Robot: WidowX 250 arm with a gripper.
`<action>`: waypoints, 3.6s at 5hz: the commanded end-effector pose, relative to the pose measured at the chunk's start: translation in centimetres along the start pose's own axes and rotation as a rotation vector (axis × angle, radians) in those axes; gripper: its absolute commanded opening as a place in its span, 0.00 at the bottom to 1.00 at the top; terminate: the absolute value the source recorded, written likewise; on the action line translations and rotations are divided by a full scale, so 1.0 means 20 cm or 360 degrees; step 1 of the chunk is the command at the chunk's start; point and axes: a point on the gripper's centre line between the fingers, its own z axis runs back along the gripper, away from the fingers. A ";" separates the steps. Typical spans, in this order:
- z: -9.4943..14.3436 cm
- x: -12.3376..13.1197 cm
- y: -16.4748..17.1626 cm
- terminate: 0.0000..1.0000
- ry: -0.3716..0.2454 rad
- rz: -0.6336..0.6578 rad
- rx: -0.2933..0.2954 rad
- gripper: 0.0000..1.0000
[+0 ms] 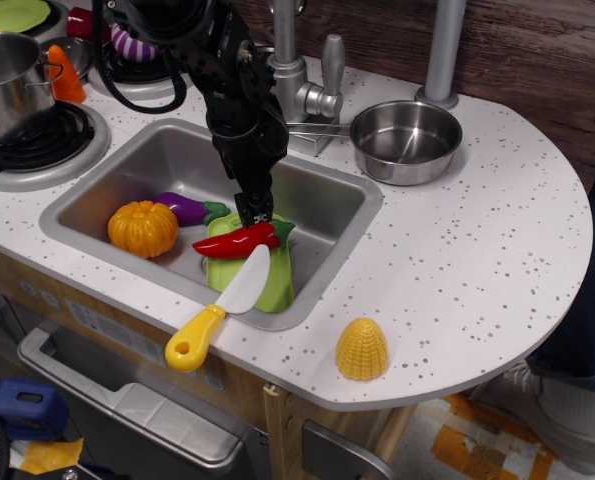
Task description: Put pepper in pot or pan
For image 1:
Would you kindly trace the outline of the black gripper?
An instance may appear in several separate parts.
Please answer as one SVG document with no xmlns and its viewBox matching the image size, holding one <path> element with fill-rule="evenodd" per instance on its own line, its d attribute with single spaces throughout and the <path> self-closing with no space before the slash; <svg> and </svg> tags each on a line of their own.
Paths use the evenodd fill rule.
<svg viewBox="0 0 595 480">
<path fill-rule="evenodd" d="M 287 154 L 289 133 L 275 95 L 258 107 L 222 102 L 209 109 L 209 130 L 229 178 L 241 193 L 235 204 L 241 225 L 273 219 L 271 170 Z"/>
</svg>

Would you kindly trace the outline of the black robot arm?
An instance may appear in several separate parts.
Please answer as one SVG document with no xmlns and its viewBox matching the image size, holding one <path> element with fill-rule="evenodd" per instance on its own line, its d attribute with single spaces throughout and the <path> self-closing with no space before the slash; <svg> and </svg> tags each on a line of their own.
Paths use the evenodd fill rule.
<svg viewBox="0 0 595 480">
<path fill-rule="evenodd" d="M 235 197 L 245 227 L 273 218 L 273 166 L 287 154 L 288 127 L 272 89 L 274 70 L 264 63 L 249 29 L 229 1 L 95 1 L 95 64 L 107 90 L 124 106 L 164 114 L 185 101 L 187 73 L 206 104 L 206 123 L 226 174 L 240 187 Z M 173 100 L 145 107 L 119 92 L 103 59 L 102 26 L 111 17 L 129 35 L 155 47 L 174 88 Z"/>
</svg>

